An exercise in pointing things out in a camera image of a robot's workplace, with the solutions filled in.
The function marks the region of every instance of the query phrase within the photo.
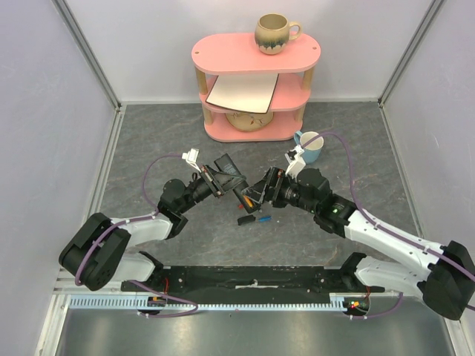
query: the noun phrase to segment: shelf tier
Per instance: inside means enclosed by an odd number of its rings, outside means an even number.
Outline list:
[[[217,76],[212,76],[207,80],[209,92],[216,82]],[[200,94],[200,100],[206,108],[215,113],[232,113],[235,110],[229,110],[209,104],[206,102],[208,94]],[[275,92],[270,103],[270,111],[290,111],[301,108],[310,98],[310,90],[302,89],[302,78],[294,73],[279,74]]]
[[[219,33],[197,42],[191,57],[196,68],[219,76],[245,72],[303,72],[317,63],[320,52],[318,42],[305,33],[288,41],[276,55],[260,52],[254,33]]]
[[[212,113],[213,123],[205,124],[206,133],[220,142],[244,141],[284,141],[294,137],[294,132],[302,129],[302,122],[294,120],[297,111],[274,113],[272,121],[257,131],[239,131],[232,126],[224,113]]]

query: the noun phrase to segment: white wall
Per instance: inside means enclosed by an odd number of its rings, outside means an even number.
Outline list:
[[[474,13],[473,0],[445,2],[387,117],[425,236],[456,240],[475,259]],[[475,313],[467,313],[475,330]]]
[[[0,30],[0,354],[32,355],[114,111],[51,1],[9,1]]]
[[[375,99],[430,0],[68,0],[122,101],[197,101],[191,49],[253,32],[265,13],[300,21],[321,46],[313,99]]]

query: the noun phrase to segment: ceramic mug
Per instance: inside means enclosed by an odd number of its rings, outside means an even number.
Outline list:
[[[306,133],[301,133],[301,131],[297,131],[294,133],[294,140],[297,145],[305,145],[311,138],[317,136],[317,132],[308,131]],[[318,156],[320,156],[321,148],[324,147],[324,138],[319,137],[308,146],[304,148],[304,154],[302,157],[306,164],[313,163],[317,160]]]
[[[290,28],[298,27],[296,34],[290,35]],[[278,13],[268,13],[262,16],[255,28],[254,39],[262,53],[280,53],[289,40],[297,39],[302,34],[302,26],[298,22],[289,22],[285,16]]]

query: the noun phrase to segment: wooden post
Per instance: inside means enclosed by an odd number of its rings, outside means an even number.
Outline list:
[[[315,69],[315,66],[311,67],[310,69],[305,70],[304,80],[302,82],[302,89],[310,90],[310,87],[312,86],[312,78],[313,78],[314,69]]]
[[[203,107],[203,116],[205,118],[205,124],[210,125],[213,123],[213,115],[208,108],[205,108],[205,105],[201,105]]]
[[[198,68],[194,68],[196,70],[196,78],[198,79],[198,88],[200,89],[200,94],[207,94],[208,93],[208,85],[206,84],[206,75],[204,72],[199,70]]]
[[[305,105],[297,110],[297,113],[295,114],[295,121],[296,122],[303,122],[303,120],[304,120],[304,111],[305,111]]]

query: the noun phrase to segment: blue mug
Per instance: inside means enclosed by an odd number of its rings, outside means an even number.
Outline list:
[[[305,145],[308,141],[310,141],[313,137],[317,136],[317,132],[308,131],[306,133],[301,133],[301,131],[297,131],[294,133],[294,140],[297,145]],[[324,147],[324,138],[319,137],[308,146],[304,148],[304,154],[302,157],[306,164],[314,163],[317,160],[318,156],[320,156],[321,148]]]

